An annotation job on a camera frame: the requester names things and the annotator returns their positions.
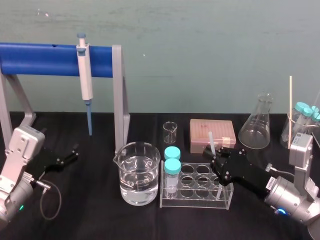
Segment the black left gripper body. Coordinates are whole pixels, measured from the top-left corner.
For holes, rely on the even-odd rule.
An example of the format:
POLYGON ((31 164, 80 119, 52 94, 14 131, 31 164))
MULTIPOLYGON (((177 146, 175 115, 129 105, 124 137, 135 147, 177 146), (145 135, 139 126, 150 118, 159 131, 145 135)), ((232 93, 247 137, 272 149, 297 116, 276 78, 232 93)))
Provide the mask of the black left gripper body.
POLYGON ((60 172, 65 167, 65 159, 49 148, 43 147, 40 152, 29 161, 29 174, 33 181, 39 181, 49 172, 60 172))

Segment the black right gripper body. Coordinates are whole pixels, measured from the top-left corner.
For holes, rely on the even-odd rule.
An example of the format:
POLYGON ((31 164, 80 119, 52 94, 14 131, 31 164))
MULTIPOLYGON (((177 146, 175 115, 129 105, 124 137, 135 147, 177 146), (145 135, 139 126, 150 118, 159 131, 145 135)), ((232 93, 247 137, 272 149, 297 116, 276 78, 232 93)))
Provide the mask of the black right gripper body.
POLYGON ((244 149, 231 148, 229 158, 225 159, 226 180, 219 180, 223 186, 231 183, 237 183, 259 198, 265 198, 270 193, 267 188, 268 182, 272 179, 272 174, 264 169, 254 165, 247 158, 247 152, 244 149))

